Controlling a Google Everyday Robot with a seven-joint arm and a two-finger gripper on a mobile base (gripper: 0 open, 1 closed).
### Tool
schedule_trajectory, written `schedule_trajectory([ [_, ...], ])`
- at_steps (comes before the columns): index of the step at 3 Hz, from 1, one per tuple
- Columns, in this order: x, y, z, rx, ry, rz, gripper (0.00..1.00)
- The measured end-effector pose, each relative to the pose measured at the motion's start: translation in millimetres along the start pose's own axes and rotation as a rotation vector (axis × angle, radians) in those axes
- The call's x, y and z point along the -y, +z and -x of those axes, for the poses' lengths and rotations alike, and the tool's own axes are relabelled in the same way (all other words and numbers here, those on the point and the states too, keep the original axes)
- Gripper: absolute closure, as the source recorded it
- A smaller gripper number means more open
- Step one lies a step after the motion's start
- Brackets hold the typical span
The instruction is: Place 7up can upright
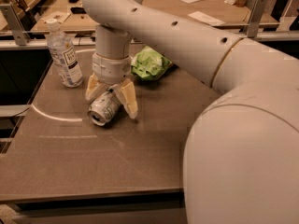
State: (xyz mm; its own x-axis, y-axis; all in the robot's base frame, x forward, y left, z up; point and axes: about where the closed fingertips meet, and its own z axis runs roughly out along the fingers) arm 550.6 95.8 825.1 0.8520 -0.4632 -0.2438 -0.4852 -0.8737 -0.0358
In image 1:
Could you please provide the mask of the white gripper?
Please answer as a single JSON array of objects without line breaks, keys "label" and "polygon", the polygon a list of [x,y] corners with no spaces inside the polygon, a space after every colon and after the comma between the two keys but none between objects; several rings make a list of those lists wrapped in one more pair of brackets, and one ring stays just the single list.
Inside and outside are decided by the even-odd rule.
[{"label": "white gripper", "polygon": [[129,57],[110,59],[94,53],[92,69],[93,73],[88,80],[85,99],[92,101],[107,89],[107,84],[116,84],[114,92],[117,98],[129,117],[135,119],[138,112],[135,85],[128,78],[131,74],[131,59]]}]

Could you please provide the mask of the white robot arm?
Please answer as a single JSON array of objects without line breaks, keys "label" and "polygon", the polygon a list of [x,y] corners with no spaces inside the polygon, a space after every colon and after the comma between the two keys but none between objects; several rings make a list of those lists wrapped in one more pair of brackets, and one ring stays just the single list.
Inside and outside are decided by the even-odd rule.
[{"label": "white robot arm", "polygon": [[189,224],[299,224],[299,61],[259,42],[135,0],[83,0],[220,97],[183,158]]}]

